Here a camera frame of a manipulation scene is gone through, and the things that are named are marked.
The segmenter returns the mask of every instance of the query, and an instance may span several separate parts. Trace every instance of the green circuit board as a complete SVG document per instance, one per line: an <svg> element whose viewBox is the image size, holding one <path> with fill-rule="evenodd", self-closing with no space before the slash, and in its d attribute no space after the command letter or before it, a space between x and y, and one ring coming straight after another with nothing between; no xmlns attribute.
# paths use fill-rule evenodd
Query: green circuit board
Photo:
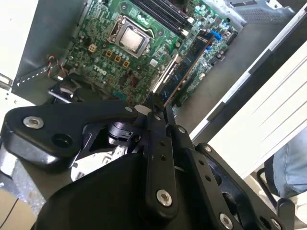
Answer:
<svg viewBox="0 0 307 230"><path fill-rule="evenodd" d="M109 34L120 15L126 15L142 27L153 31L154 39L150 40L149 53L135 58L119 46L108 42ZM67 64L104 91L130 104L141 104L149 94L153 77L158 74L162 65L170 61L170 54L177 41L182 42L173 32L141 12L128 0L112 0L108 7L99 1L93 1ZM91 44L97 46L95 52L88 50ZM119 62L115 60L117 56L120 57ZM154 63L158 62L156 66L150 64L152 59ZM123 66L125 61L129 63L127 67ZM120 83L120 79L128 73L128 79ZM131 85L132 79L137 79L136 86Z"/></svg>
<svg viewBox="0 0 307 230"><path fill-rule="evenodd" d="M201 0L189 0L185 11L188 16L194 18L194 22L189 35L183 39L129 0L110 0L108 4L94 0L66 64L72 67L73 72L103 89L103 92L132 105L142 104L151 86L171 61L175 49L183 56L200 30L216 30L222 36L229 27L235 32L229 24L228 28L224 28L225 20ZM150 38L146 52L139 57L110 40L110 34L115 26L121 23L119 19L123 16L142 28ZM174 112L179 108L177 105L184 103L193 93L203 74L210 71L210 62L216 53L227 49L228 37L224 35L224 39L215 41L195 64L186 80L189 86L185 87L184 92L178 91L174 95L177 102L174 104Z"/></svg>

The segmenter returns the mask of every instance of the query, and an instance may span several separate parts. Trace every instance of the silver screw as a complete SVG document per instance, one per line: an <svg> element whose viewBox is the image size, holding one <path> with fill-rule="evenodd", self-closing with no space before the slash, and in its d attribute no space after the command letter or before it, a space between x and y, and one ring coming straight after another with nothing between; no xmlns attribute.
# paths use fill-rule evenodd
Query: silver screw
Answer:
<svg viewBox="0 0 307 230"><path fill-rule="evenodd" d="M205 145L205 147L203 147L207 152L211 152L211 148L207 145Z"/></svg>
<svg viewBox="0 0 307 230"><path fill-rule="evenodd" d="M164 189L160 189L157 192L157 199L160 202L161 205L165 206L165 207L169 207L172 204L172 197L171 195L165 191Z"/></svg>
<svg viewBox="0 0 307 230"><path fill-rule="evenodd" d="M153 116L154 116L155 119L157 119L158 121L161 121L161 118L160 118L158 115L154 114Z"/></svg>
<svg viewBox="0 0 307 230"><path fill-rule="evenodd" d="M275 219L271 219L271 221L273 222L273 224L279 229L282 230L282 227L280 226L280 224L275 220Z"/></svg>
<svg viewBox="0 0 307 230"><path fill-rule="evenodd" d="M24 125L29 128L40 129L44 126L44 121L36 116L27 116L24 119Z"/></svg>
<svg viewBox="0 0 307 230"><path fill-rule="evenodd" d="M126 109L128 112L132 112L132 111L133 111L133 110L132 110L130 107L128 107L128 106L126 106L125 109Z"/></svg>
<svg viewBox="0 0 307 230"><path fill-rule="evenodd" d="M179 131L180 131L180 132L182 132L182 133L186 133L186 131L184 130L184 128L183 128L183 127L179 127L178 129L179 129Z"/></svg>
<svg viewBox="0 0 307 230"><path fill-rule="evenodd" d="M220 214L220 221L225 226L225 228L231 230L233 228L233 224L231 219L224 213Z"/></svg>

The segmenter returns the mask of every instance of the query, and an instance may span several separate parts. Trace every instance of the white panel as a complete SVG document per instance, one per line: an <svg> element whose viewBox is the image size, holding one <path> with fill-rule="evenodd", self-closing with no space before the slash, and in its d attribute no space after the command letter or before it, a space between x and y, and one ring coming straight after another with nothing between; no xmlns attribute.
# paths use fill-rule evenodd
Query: white panel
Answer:
<svg viewBox="0 0 307 230"><path fill-rule="evenodd" d="M242 74L242 76L236 81L236 83L229 89L229 91L221 98L221 100L215 105L215 107L204 117L204 119L194 128L190 133L190 138L194 141L198 135L202 132L204 127L207 125L207 118L214 112L214 110L222 102L226 103L233 94L240 88L240 86L250 77L249 71L253 66L261 59L261 57L268 51L274 50L279 43L289 34L289 32L296 26L296 24L305 16L307 3L302 7L302 9L297 12L297 14L291 19L291 21L279 32L279 34L274 38L273 41L268 45L266 49L259 55L259 57L250 65L250 67Z"/></svg>
<svg viewBox="0 0 307 230"><path fill-rule="evenodd" d="M0 6L0 73L14 80L38 0L3 0Z"/></svg>
<svg viewBox="0 0 307 230"><path fill-rule="evenodd" d="M2 128L4 116L8 111L17 107L32 105L31 102L0 88L0 130Z"/></svg>
<svg viewBox="0 0 307 230"><path fill-rule="evenodd" d="M307 42L209 144L243 178L307 126Z"/></svg>

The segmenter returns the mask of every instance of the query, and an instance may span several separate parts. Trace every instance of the motherboard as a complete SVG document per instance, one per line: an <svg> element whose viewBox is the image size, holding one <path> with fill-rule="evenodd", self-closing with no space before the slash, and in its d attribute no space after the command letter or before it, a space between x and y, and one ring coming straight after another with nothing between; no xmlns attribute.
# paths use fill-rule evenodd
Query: motherboard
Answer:
<svg viewBox="0 0 307 230"><path fill-rule="evenodd" d="M131 105L155 92L177 112L223 60L229 22L202 0L93 0L66 64Z"/></svg>

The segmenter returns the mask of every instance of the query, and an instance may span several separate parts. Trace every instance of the hinge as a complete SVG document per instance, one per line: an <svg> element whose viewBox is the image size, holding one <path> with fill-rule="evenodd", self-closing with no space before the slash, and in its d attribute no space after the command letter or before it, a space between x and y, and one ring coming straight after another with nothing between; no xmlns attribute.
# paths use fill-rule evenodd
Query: hinge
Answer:
<svg viewBox="0 0 307 230"><path fill-rule="evenodd" d="M12 90L12 84L13 84L12 79L0 73L0 88L3 88L4 90L10 92Z"/></svg>

